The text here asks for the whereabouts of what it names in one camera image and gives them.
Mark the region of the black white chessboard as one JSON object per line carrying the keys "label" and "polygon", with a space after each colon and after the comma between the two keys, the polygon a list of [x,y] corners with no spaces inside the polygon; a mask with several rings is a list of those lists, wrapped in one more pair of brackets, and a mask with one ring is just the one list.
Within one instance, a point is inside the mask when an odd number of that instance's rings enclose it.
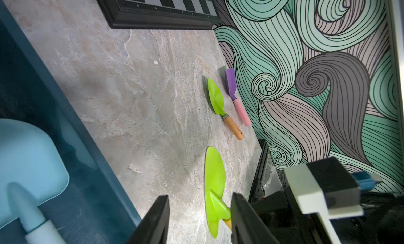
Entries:
{"label": "black white chessboard", "polygon": [[112,29],[211,30],[221,20],[214,0],[97,0]]}

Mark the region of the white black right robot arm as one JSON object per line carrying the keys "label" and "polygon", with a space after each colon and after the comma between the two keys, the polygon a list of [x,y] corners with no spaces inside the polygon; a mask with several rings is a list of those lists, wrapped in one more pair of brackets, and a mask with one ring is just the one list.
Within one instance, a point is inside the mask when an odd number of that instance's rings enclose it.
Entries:
{"label": "white black right robot arm", "polygon": [[[329,244],[320,218],[304,215],[289,188],[249,199],[269,231],[281,244]],[[331,224],[343,244],[402,244],[404,198],[366,191],[361,197],[364,215],[334,219]]]}

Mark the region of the green pointed shovel wooden handle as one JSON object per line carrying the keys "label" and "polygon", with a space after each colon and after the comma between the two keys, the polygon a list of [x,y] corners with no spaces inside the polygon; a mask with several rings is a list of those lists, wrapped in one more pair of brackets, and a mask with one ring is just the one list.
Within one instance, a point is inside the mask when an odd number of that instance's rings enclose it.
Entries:
{"label": "green pointed shovel wooden handle", "polygon": [[224,111],[224,97],[217,84],[211,78],[208,78],[208,93],[214,112],[222,118],[224,123],[239,141],[244,139],[245,136],[243,132],[236,125],[234,120]]}

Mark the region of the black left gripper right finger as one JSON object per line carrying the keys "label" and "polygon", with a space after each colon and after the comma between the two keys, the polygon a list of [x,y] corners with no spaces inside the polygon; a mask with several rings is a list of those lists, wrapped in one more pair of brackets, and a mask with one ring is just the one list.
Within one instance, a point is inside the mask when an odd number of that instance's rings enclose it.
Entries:
{"label": "black left gripper right finger", "polygon": [[232,194],[230,210],[233,244],[279,244],[242,194]]}

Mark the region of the light blue shovel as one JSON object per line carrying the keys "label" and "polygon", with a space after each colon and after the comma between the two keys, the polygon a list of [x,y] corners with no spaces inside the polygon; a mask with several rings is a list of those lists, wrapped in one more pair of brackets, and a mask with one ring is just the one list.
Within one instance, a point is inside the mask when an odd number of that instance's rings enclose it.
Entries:
{"label": "light blue shovel", "polygon": [[29,244],[63,244],[39,206],[59,196],[69,174],[52,139],[40,128],[1,119],[1,227],[18,219]]}

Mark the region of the teal plastic storage box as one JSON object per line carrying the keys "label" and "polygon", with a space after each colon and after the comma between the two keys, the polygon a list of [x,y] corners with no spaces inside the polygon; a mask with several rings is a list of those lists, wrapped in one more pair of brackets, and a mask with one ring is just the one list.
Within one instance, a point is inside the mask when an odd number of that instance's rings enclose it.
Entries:
{"label": "teal plastic storage box", "polygon": [[45,131],[69,174],[41,211],[69,244],[123,244],[141,221],[124,188],[7,6],[1,4],[1,117]]}

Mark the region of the green round shovel wooden handle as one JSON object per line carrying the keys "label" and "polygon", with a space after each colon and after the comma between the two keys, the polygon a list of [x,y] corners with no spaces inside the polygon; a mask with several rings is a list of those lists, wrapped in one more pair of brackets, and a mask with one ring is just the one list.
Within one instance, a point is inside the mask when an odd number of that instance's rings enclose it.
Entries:
{"label": "green round shovel wooden handle", "polygon": [[232,228],[230,208],[223,201],[226,171],[219,151],[209,146],[205,156],[204,198],[207,226],[212,238],[217,238],[222,220]]}

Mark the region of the aluminium rail right wall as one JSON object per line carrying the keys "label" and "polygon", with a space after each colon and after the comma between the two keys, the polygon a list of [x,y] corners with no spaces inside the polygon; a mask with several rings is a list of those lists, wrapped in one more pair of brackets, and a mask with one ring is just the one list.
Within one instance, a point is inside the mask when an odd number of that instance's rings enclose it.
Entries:
{"label": "aluminium rail right wall", "polygon": [[398,122],[404,142],[404,0],[386,0],[393,68],[398,87]]}

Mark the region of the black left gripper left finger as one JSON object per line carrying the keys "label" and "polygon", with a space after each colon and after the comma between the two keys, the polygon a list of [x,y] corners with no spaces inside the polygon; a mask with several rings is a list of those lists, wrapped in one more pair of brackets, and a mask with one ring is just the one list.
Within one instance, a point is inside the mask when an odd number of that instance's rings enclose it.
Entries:
{"label": "black left gripper left finger", "polygon": [[159,196],[126,243],[166,244],[169,216],[169,197]]}

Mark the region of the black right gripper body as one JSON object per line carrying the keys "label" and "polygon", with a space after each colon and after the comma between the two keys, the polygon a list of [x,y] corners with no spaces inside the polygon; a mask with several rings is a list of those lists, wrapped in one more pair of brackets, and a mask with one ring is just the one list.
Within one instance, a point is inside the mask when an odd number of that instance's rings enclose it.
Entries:
{"label": "black right gripper body", "polygon": [[330,244],[320,218],[304,215],[290,188],[284,188],[251,204],[281,244]]}

